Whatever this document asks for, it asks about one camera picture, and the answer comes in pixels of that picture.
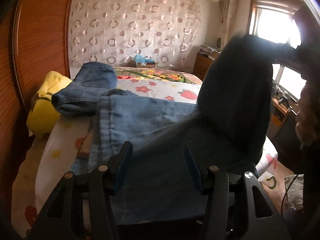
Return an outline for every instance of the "black fabric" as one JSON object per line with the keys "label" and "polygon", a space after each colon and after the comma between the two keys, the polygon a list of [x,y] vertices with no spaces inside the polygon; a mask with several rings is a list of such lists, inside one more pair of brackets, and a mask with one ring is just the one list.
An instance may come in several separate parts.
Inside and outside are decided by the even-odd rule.
{"label": "black fabric", "polygon": [[270,120],[271,63],[269,41],[250,35],[233,38],[210,66],[198,96],[201,114],[254,156],[255,164]]}

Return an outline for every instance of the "cardboard box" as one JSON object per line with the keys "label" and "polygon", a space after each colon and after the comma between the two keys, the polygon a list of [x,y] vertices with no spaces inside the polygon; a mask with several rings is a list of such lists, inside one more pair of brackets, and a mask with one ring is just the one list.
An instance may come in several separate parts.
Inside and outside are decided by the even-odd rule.
{"label": "cardboard box", "polygon": [[140,67],[140,68],[157,68],[158,67],[158,63],[137,63],[136,67]]}

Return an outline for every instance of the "black cable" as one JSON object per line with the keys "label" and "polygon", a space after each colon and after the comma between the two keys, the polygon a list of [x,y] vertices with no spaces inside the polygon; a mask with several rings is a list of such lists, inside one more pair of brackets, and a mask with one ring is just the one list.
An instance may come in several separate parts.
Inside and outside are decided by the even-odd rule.
{"label": "black cable", "polygon": [[289,188],[291,187],[292,183],[295,181],[295,179],[299,176],[300,174],[297,174],[293,180],[291,181],[291,183],[289,184],[289,187],[287,188],[287,190],[285,191],[285,194],[284,194],[284,197],[282,199],[282,203],[281,203],[281,217],[283,217],[283,204],[284,204],[284,199],[285,199],[285,196],[288,197],[288,190]]}

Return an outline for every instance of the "window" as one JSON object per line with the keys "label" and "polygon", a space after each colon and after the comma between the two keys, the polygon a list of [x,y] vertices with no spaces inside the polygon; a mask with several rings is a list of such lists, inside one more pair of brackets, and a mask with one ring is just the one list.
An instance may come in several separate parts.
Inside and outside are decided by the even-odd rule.
{"label": "window", "polygon": [[[274,43],[287,43],[295,49],[301,44],[298,27],[292,19],[299,4],[292,0],[252,0],[251,4],[252,15],[247,32]],[[300,99],[306,84],[300,74],[280,64],[272,67],[274,82],[295,100]]]}

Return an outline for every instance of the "floral blanket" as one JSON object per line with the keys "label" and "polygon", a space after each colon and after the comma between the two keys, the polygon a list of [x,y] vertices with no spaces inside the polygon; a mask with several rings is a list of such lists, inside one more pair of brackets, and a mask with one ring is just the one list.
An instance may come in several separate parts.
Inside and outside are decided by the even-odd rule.
{"label": "floral blanket", "polygon": [[202,81],[192,74],[161,68],[115,67],[115,71],[118,79],[153,79],[189,84],[202,84]]}

